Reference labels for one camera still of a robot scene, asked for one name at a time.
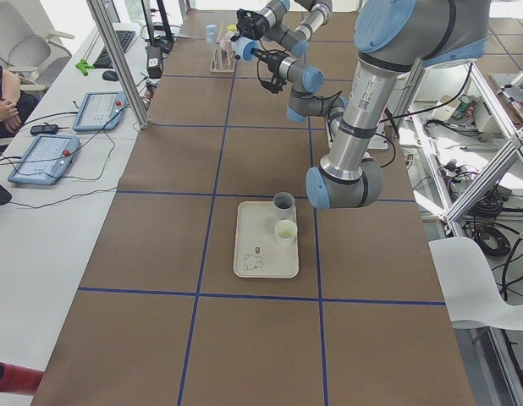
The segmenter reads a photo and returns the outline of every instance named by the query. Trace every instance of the computer mouse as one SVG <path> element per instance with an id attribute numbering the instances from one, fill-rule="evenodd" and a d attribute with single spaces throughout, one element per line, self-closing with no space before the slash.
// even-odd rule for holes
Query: computer mouse
<path id="1" fill-rule="evenodd" d="M 115 72 L 114 70 L 106 70 L 102 74 L 102 79 L 116 82 L 118 80 L 117 72 Z"/>

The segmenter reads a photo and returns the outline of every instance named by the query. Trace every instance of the red cylinder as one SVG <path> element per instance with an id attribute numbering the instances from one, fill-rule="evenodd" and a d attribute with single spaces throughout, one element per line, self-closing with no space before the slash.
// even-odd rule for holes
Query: red cylinder
<path id="1" fill-rule="evenodd" d="M 0 362 L 0 392 L 34 395 L 43 372 Z"/>

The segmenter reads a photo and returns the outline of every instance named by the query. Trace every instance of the label sticker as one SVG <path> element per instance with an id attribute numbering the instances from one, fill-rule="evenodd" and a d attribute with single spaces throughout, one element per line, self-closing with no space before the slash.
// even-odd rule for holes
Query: label sticker
<path id="1" fill-rule="evenodd" d="M 382 90 L 381 84 L 381 81 L 377 78 L 358 78 L 352 95 L 352 104 L 360 110 L 372 112 L 373 105 L 376 104 Z"/>

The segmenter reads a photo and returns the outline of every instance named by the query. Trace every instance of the person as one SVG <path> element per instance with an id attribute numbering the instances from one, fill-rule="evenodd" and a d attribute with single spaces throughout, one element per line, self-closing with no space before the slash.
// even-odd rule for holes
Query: person
<path id="1" fill-rule="evenodd" d="M 0 139 L 15 135 L 37 105 L 37 99 L 20 89 L 20 78 L 0 66 Z"/>

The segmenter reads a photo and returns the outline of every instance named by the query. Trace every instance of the aluminum frame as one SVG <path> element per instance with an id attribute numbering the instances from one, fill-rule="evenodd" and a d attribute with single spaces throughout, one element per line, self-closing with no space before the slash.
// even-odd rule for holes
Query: aluminum frame
<path id="1" fill-rule="evenodd" d="M 140 125 L 141 129 L 145 129 L 149 124 L 145 105 L 141 101 L 137 88 L 135 87 L 134 78 L 129 71 L 126 57 L 124 56 L 123 49 L 118 42 L 104 0 L 86 0 L 86 2 L 91 10 L 92 18 L 96 22 L 96 27 L 102 36 L 109 57 L 113 62 L 113 66 L 117 71 L 118 80 L 123 87 L 129 105 L 132 107 L 137 123 Z"/>

